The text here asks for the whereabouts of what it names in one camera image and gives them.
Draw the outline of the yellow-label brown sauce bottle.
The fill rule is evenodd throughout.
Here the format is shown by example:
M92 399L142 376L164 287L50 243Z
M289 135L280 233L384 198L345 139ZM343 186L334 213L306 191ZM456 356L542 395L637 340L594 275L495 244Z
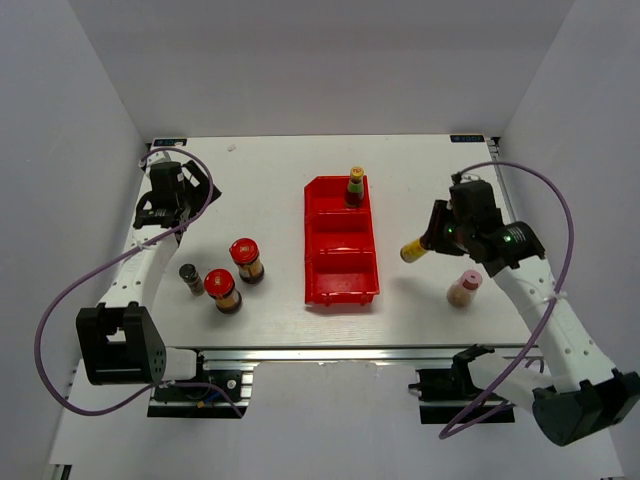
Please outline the yellow-label brown sauce bottle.
M414 263L431 250L427 235L405 244L400 249L400 257L405 263Z

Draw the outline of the green-label red sauce bottle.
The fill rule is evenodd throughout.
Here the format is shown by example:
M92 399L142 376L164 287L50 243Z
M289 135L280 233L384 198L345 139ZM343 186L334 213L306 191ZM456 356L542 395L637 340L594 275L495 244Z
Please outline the green-label red sauce bottle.
M359 208L364 199L364 169L354 166L350 170L347 187L345 190L345 205L347 208Z

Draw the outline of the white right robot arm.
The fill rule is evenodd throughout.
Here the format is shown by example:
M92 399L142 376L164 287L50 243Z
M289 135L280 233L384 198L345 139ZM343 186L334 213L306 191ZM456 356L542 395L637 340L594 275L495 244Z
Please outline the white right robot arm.
M506 224L492 186L459 182L434 204L430 250L467 254L511 300L541 351L548 374L517 366L496 394L532 413L542 433L566 446L620 423L639 400L639 376L622 373L599 349L558 292L540 240L529 225Z

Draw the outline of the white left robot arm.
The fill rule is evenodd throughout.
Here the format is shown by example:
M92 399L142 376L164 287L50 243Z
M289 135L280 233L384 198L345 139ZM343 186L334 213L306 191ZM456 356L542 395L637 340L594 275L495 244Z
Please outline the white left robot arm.
M131 248L98 304L79 311L76 331L91 384L177 381L188 398L199 399L211 374L198 366L195 351L165 345L151 308L188 223L221 193L193 156L181 163L171 159L173 151L158 148L141 161L151 188L135 207Z

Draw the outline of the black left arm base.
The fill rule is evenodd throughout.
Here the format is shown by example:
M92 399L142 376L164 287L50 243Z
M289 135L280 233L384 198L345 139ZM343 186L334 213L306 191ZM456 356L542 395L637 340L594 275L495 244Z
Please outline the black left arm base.
M147 416L163 419L239 420L247 410L256 363L228 351L198 352L196 376L155 389Z

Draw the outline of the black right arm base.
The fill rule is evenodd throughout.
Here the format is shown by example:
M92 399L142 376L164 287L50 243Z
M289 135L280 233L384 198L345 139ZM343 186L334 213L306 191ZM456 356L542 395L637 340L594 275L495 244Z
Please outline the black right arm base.
M446 426L475 398L475 394L465 397L454 386L452 376L445 369L421 369L416 371L416 381L408 385L408 391L418 398L420 422L422 425ZM499 407L503 399L492 394L488 400L476 407L459 424L481 419L482 424L509 424L515 422L514 409L503 406L492 416L489 412Z

